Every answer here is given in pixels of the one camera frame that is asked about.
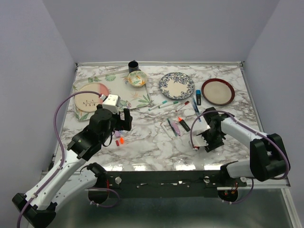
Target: white wall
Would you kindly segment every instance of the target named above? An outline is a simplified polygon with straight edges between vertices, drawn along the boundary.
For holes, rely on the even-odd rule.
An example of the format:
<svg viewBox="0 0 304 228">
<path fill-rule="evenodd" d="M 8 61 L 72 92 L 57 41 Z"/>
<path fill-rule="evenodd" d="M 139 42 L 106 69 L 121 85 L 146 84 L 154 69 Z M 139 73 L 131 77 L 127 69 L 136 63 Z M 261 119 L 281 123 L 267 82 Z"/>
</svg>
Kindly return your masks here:
<svg viewBox="0 0 304 228">
<path fill-rule="evenodd" d="M 241 61 L 278 0 L 43 0 L 76 62 Z"/>
<path fill-rule="evenodd" d="M 41 0 L 1 1 L 0 21 L 0 227 L 12 228 L 12 197 L 50 162 L 53 112 L 70 92 L 75 64 Z"/>
<path fill-rule="evenodd" d="M 282 136 L 289 180 L 304 224 L 304 1 L 281 0 L 246 60 L 262 125 Z"/>
</svg>

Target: black mug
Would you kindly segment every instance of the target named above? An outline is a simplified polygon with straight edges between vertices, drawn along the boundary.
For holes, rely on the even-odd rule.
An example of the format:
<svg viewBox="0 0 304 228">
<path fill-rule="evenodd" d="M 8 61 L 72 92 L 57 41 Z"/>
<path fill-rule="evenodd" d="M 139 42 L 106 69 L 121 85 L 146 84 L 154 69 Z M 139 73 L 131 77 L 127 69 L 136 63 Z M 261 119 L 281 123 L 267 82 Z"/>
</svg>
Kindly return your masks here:
<svg viewBox="0 0 304 228">
<path fill-rule="evenodd" d="M 140 70 L 139 66 L 138 66 L 138 62 L 136 62 L 135 60 L 131 61 L 128 64 L 128 67 L 129 67 L 129 73 L 136 71 L 136 70 Z"/>
</svg>

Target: orange highlighter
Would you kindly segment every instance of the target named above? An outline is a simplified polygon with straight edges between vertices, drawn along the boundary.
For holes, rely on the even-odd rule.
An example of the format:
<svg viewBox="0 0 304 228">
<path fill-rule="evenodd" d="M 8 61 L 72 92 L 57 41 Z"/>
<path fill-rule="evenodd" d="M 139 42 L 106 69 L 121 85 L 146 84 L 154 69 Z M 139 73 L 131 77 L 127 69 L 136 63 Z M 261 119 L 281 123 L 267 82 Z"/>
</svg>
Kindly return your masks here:
<svg viewBox="0 0 304 228">
<path fill-rule="evenodd" d="M 188 131 L 190 131 L 190 128 L 189 128 L 189 126 L 186 124 L 186 122 L 183 120 L 183 119 L 181 119 L 180 117 L 179 117 L 179 123 L 182 125 L 182 127 L 188 132 Z"/>
</svg>

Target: small bowl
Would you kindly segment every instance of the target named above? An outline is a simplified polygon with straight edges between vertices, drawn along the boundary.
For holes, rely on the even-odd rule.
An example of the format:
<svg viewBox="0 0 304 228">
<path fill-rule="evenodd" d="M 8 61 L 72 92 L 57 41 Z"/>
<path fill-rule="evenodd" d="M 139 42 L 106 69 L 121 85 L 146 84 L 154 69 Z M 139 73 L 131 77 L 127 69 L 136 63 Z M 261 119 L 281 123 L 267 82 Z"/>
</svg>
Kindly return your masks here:
<svg viewBox="0 0 304 228">
<path fill-rule="evenodd" d="M 136 88 L 140 88 L 146 84 L 148 76 L 143 71 L 133 71 L 129 73 L 128 82 Z"/>
</svg>

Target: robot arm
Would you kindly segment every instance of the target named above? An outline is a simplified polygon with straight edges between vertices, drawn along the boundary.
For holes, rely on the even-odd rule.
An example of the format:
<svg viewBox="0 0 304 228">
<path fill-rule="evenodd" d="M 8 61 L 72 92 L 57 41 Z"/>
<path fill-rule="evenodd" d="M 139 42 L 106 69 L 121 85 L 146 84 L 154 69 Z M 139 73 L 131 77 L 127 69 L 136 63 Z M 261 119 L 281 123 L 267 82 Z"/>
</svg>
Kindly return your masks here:
<svg viewBox="0 0 304 228">
<path fill-rule="evenodd" d="M 206 151 L 210 152 L 224 145 L 223 139 L 228 134 L 250 150 L 249 160 L 236 161 L 221 167 L 225 178 L 249 177 L 265 181 L 286 171 L 282 155 L 265 137 L 278 146 L 290 167 L 282 138 L 278 134 L 268 135 L 243 123 L 241 126 L 237 124 L 238 119 L 232 119 L 228 114 L 219 114 L 213 107 L 206 109 L 204 113 L 210 128 L 194 137 L 195 146 L 204 146 Z"/>
<path fill-rule="evenodd" d="M 132 117 L 129 109 L 124 109 L 124 120 L 120 118 L 119 101 L 117 95 L 102 97 L 102 105 L 97 106 L 97 110 L 90 118 L 89 125 L 80 133 L 76 134 L 71 143 L 67 146 L 65 162 L 60 167 L 58 161 L 47 175 L 25 194 L 18 193 L 13 198 L 13 203 L 19 211 L 27 206 L 23 216 L 34 226 L 39 228 L 47 227 L 54 219 L 56 211 L 62 207 L 69 199 L 80 191 L 92 187 L 97 181 L 105 180 L 106 171 L 97 163 L 90 164 L 87 170 L 71 181 L 71 175 L 83 166 L 90 158 L 100 151 L 102 145 L 110 137 L 114 130 L 131 130 Z M 46 184 L 38 194 L 34 193 Z"/>
</svg>

